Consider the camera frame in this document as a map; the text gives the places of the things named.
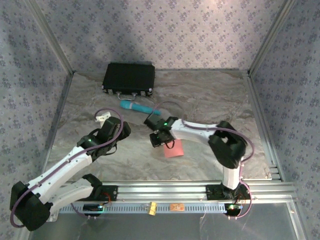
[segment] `gray tabletop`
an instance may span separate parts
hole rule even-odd
[[[255,204],[228,220],[219,213],[105,214],[87,220],[60,214],[32,232],[30,240],[296,240],[287,205]]]
[[[143,124],[148,115],[120,108],[120,100],[116,95],[103,93],[103,78],[104,73],[74,74],[46,169],[65,157],[82,136],[100,127],[93,119],[96,110],[111,107],[117,109],[129,123],[131,135],[118,143],[115,154],[100,157],[71,180],[77,180],[88,173],[94,174],[101,181],[222,178],[221,166],[212,150],[203,144],[183,140],[184,156],[174,158],[165,158],[163,147],[153,148],[149,140],[151,131]],[[135,102],[152,107],[163,101],[179,103],[191,122],[230,122],[255,144],[256,152],[244,167],[244,178],[270,178],[248,92],[240,72],[157,71],[153,96],[137,97]],[[181,117],[183,114],[174,104],[165,104],[160,110],[164,118]]]

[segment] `wallpaper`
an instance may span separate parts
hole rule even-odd
[[[0,239],[11,240],[11,187],[41,172],[67,74],[23,1],[0,9]]]
[[[37,0],[76,71],[247,70],[284,0]]]
[[[320,239],[320,2],[301,0],[254,77],[287,181]]]

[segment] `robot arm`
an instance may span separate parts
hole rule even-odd
[[[123,122],[122,131],[115,141],[94,148],[113,139],[118,134],[121,124],[118,118],[111,117],[109,113],[98,117],[97,120],[101,123],[101,128],[82,137],[77,146],[61,161],[27,184],[19,181],[13,185],[10,210],[29,231],[42,226],[56,210],[76,200],[97,196],[100,193],[102,183],[92,174],[83,176],[69,186],[61,187],[78,171],[100,156],[107,155],[108,151],[117,146],[117,141],[125,139],[131,133],[128,123]]]
[[[175,139],[190,140],[208,145],[223,168],[222,185],[230,190],[239,186],[240,161],[246,151],[246,141],[235,134],[223,131],[208,130],[212,128],[228,128],[235,130],[228,122],[220,124],[199,124],[185,121],[177,117],[167,120],[151,114],[144,123],[154,131],[150,134],[153,147],[169,143]]]

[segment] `purple cable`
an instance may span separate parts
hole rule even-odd
[[[59,165],[55,170],[53,170],[51,173],[49,173],[46,177],[44,177],[42,180],[39,181],[39,183],[37,185],[34,185],[32,187],[30,187],[27,191],[25,191],[19,198],[18,200],[15,202],[15,204],[13,205],[12,207],[12,210],[11,210],[11,214],[10,214],[10,223],[13,227],[15,228],[23,228],[24,225],[17,225],[15,223],[15,220],[14,220],[14,216],[15,216],[15,212],[16,212],[16,209],[17,209],[17,206],[19,205],[19,203],[21,202],[21,200],[30,192],[32,192],[34,189],[36,189],[37,187],[40,187],[45,181],[47,181],[49,178],[51,178],[53,175],[55,175],[60,169],[62,169],[65,165],[67,165],[68,163],[71,163],[71,161],[73,159],[75,159],[76,157],[88,152],[88,151],[91,151],[91,150],[94,150],[94,149],[99,149],[99,148],[102,148],[102,147],[105,147],[109,144],[111,144],[112,142],[114,142],[115,140],[117,140],[117,138],[120,136],[123,128],[124,128],[124,119],[123,117],[120,115],[120,113],[118,111],[116,111],[115,109],[113,108],[101,108],[99,109],[98,111],[95,112],[94,114],[94,119],[96,119],[97,117],[97,114],[101,111],[104,111],[104,110],[108,110],[108,111],[113,111],[115,112],[119,119],[120,119],[120,129],[119,131],[116,133],[116,135],[114,136],[114,138],[112,138],[111,140],[105,142],[105,143],[102,143],[100,145],[97,145],[97,146],[92,146],[92,147],[89,147],[87,149],[84,149],[78,153],[76,153],[75,155],[71,156],[69,158],[69,162],[65,161],[63,162],[61,165]]]
[[[75,205],[73,203],[70,203],[70,205],[71,205],[72,209],[75,211],[76,214],[78,214],[79,216],[84,217],[86,219],[89,218],[89,216],[86,216],[84,213],[79,212],[78,209],[76,209],[76,207],[75,207]]]
[[[179,105],[178,103],[174,102],[174,101],[163,101],[163,102],[160,102],[158,103],[154,108],[153,108],[153,111],[156,110],[160,105],[162,104],[165,104],[165,103],[171,103],[171,104],[175,104],[177,105],[178,107],[180,107],[182,109],[182,111],[184,111],[183,107],[181,105]],[[251,209],[251,206],[252,206],[252,194],[251,194],[251,191],[250,191],[250,187],[248,186],[248,184],[246,184],[244,181],[242,181],[242,170],[243,170],[243,163],[246,162],[247,160],[249,160],[250,158],[252,158],[252,156],[255,154],[255,145],[254,143],[247,137],[245,136],[244,134],[242,134],[241,132],[238,132],[238,131],[235,131],[235,130],[232,130],[232,129],[229,129],[229,128],[224,128],[224,127],[209,127],[209,128],[206,128],[206,127],[197,127],[197,126],[191,126],[191,125],[188,125],[186,124],[185,122],[185,119],[184,119],[184,115],[182,115],[182,118],[181,118],[181,122],[182,124],[187,127],[187,128],[190,128],[190,129],[195,129],[195,130],[213,130],[213,131],[224,131],[224,132],[229,132],[229,133],[232,133],[232,134],[235,134],[235,135],[238,135],[240,137],[242,137],[245,141],[247,141],[251,148],[252,148],[252,151],[251,153],[246,157],[244,158],[241,162],[240,162],[240,169],[239,169],[239,182],[241,184],[243,184],[245,186],[245,188],[248,190],[249,192],[249,196],[250,196],[250,203],[249,203],[249,207],[248,209],[245,211],[244,214],[240,215],[240,216],[237,216],[236,218],[242,218],[244,217],[245,215],[248,214],[248,212],[250,211]]]

